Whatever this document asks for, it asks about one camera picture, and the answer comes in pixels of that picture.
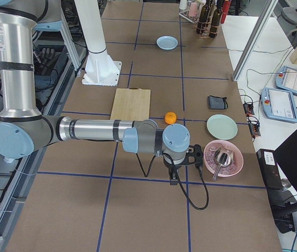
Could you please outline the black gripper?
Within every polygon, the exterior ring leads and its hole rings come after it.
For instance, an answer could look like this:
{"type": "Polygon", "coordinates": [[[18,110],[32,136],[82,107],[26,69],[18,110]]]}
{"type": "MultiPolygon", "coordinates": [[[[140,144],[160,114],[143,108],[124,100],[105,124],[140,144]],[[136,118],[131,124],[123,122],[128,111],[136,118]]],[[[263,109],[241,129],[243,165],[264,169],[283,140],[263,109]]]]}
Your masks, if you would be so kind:
{"type": "Polygon", "coordinates": [[[170,156],[167,154],[163,155],[163,163],[167,167],[169,172],[169,184],[170,185],[178,185],[178,174],[177,170],[182,166],[187,165],[185,162],[176,163],[170,156]]]}

